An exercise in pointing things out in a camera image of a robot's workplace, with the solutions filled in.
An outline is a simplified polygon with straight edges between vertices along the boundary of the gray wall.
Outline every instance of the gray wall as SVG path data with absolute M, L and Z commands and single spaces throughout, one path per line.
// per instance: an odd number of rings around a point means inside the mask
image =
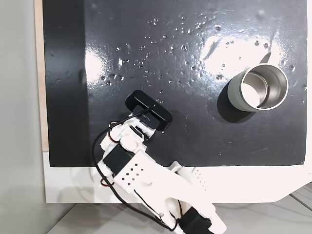
M 0 1 L 0 233 L 45 234 L 73 206 L 46 204 L 32 0 Z

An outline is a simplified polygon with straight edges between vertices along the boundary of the cup rim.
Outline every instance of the cup rim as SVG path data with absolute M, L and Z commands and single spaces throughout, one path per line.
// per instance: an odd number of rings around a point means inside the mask
M 275 106 L 272 106 L 272 107 L 270 107 L 270 108 L 259 108 L 259 107 L 251 106 L 251 105 L 245 100 L 245 98 L 244 98 L 244 96 L 243 96 L 243 93 L 242 93 L 242 83 L 244 82 L 246 75 L 247 75 L 253 68 L 256 68 L 256 67 L 259 67 L 259 66 L 263 66 L 263 65 L 271 66 L 271 67 L 277 68 L 277 69 L 283 74 L 284 79 L 285 79 L 285 81 L 286 81 L 286 85 L 287 85 L 286 91 L 285 91 L 285 94 L 284 94 L 282 100 L 280 100 L 279 103 L 277 103 Z M 286 96 L 287 96 L 287 94 L 288 94 L 288 89 L 289 89 L 288 78 L 287 78 L 286 74 L 283 72 L 283 70 L 280 69 L 280 68 L 277 67 L 277 66 L 274 66 L 274 65 L 271 65 L 271 64 L 268 64 L 268 63 L 261 63 L 261 64 L 258 64 L 257 66 L 252 66 L 252 67 L 248 68 L 248 69 L 245 71 L 245 74 L 244 74 L 244 76 L 243 76 L 243 78 L 242 78 L 242 80 L 241 80 L 241 82 L 240 82 L 240 84 L 239 84 L 240 96 L 241 96 L 241 98 L 243 99 L 243 101 L 245 102 L 245 104 L 247 104 L 249 107 L 254 108 L 254 109 L 256 109 L 256 110 L 259 110 L 259 111 L 268 111 L 268 110 L 272 110 L 272 109 L 278 107 L 280 104 L 282 104 L 282 102 L 285 100 L 285 98 L 286 98 Z

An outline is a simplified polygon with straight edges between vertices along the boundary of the wooden board edge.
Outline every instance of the wooden board edge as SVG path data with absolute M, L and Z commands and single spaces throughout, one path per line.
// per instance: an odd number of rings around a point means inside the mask
M 48 120 L 45 90 L 45 61 L 44 61 L 44 38 L 43 38 L 43 10 L 42 0 L 35 0 L 35 31 L 36 31 L 36 53 L 38 92 L 41 126 L 41 146 L 43 152 L 49 151 Z

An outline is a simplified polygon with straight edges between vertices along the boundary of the white base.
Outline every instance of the white base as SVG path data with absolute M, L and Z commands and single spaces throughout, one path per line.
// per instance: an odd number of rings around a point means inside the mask
M 48 203 L 120 203 L 109 188 L 100 184 L 96 168 L 50 167 L 43 153 L 46 201 Z M 201 167 L 209 182 L 212 203 L 275 202 L 312 181 L 312 160 L 304 165 L 275 167 Z M 129 203 L 137 199 L 117 185 Z

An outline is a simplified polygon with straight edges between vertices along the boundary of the black block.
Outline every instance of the black block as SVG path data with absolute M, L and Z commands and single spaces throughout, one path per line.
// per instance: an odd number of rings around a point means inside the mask
M 202 217 L 194 207 L 191 207 L 179 220 L 179 225 L 185 234 L 213 234 L 208 230 L 211 222 Z
M 134 155 L 134 153 L 126 151 L 118 144 L 108 156 L 106 156 L 103 162 L 117 175 Z

